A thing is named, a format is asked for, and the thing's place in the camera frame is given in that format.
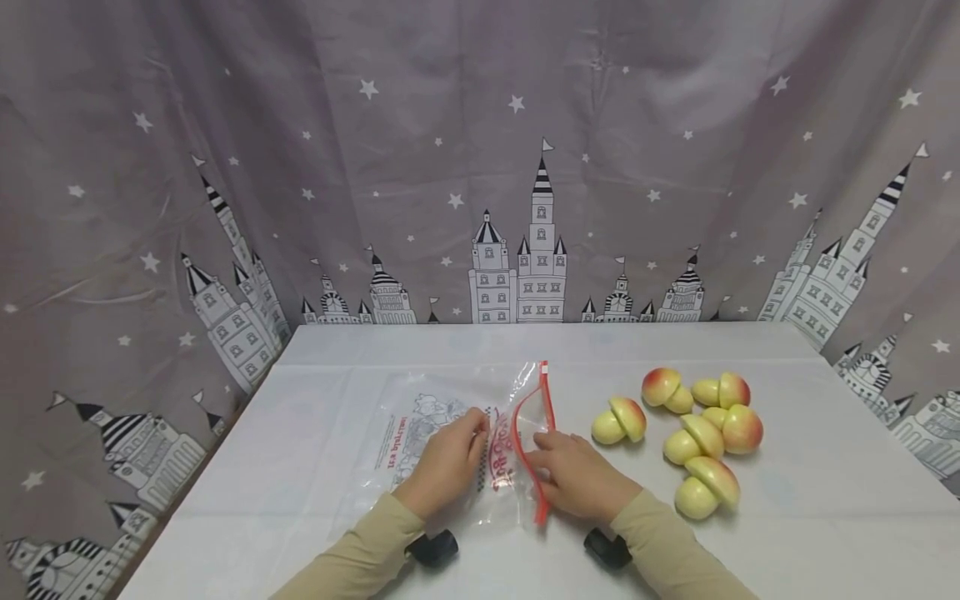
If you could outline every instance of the spire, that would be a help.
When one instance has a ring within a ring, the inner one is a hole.
[[[190,286],[190,297],[196,296],[203,288],[213,283],[213,276],[195,267],[186,254],[180,254],[180,262],[186,267],[186,282]]]

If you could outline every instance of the white star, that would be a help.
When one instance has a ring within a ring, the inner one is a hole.
[[[789,81],[789,77],[783,77],[780,75],[780,77],[777,79],[777,82],[770,86],[770,89],[774,90],[774,96],[784,91],[786,89],[786,83]]]
[[[140,256],[140,260],[143,261],[144,271],[153,271],[156,273],[156,265],[160,264],[160,261],[154,258],[153,252],[147,252],[146,256]]]
[[[47,471],[30,471],[30,474],[27,475],[27,478],[23,480],[20,484],[23,486],[27,492],[35,488],[36,486],[43,485],[43,475],[46,475]]]
[[[511,100],[510,104],[508,104],[507,106],[514,110],[514,114],[516,114],[516,112],[521,108],[526,108],[523,105],[523,96],[520,96],[519,98],[517,98],[517,96],[514,96],[513,94],[511,94],[510,97],[513,98],[513,100]]]
[[[376,87],[373,86],[373,80],[370,80],[368,82],[360,80],[360,85],[363,86],[360,88],[360,93],[367,94],[367,100],[370,100],[370,98],[373,97],[373,94],[380,93],[379,91],[377,91]]]
[[[797,192],[793,193],[793,198],[787,201],[788,204],[793,205],[793,209],[796,210],[798,206],[803,206],[806,204],[806,194],[798,194]]]
[[[923,94],[921,91],[913,91],[912,88],[907,88],[906,92],[900,96],[900,110],[903,110],[907,107],[918,107],[920,105],[920,95]]]
[[[149,133],[154,124],[147,120],[147,113],[135,112],[133,116],[136,117],[136,126],[142,129],[144,133]]]

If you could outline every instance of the plastic bag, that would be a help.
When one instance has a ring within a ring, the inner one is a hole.
[[[525,452],[535,447],[535,432],[554,428],[545,362],[390,376],[330,537],[341,536],[381,494],[391,492],[410,476],[427,440],[471,406],[486,412],[491,424],[476,485],[428,527],[458,533],[474,527],[542,526],[548,507]]]

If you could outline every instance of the beige sleeve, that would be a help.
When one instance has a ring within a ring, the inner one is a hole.
[[[644,490],[613,520],[634,555],[634,565],[663,600],[756,600],[707,552],[673,510]]]
[[[406,562],[404,549],[421,535],[423,521],[385,493],[353,529],[271,598],[367,600],[396,577]]]

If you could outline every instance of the black object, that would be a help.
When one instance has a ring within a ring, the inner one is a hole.
[[[617,536],[610,541],[602,531],[594,527],[584,540],[587,553],[601,565],[611,570],[618,570],[630,564],[634,556],[630,554],[627,541]]]
[[[444,529],[433,539],[423,534],[407,546],[407,552],[423,566],[440,568],[457,556],[460,546],[450,530]]]

